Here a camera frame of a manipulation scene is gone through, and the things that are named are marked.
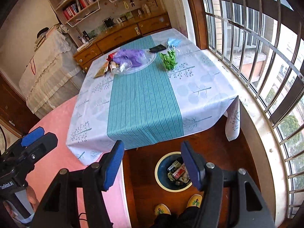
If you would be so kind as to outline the person's left hand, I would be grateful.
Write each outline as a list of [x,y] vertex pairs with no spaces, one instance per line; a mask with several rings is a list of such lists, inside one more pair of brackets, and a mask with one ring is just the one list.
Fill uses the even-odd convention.
[[33,208],[33,211],[36,212],[40,202],[37,199],[34,189],[29,185],[26,188],[26,196],[27,196],[29,203],[31,204],[31,206]]

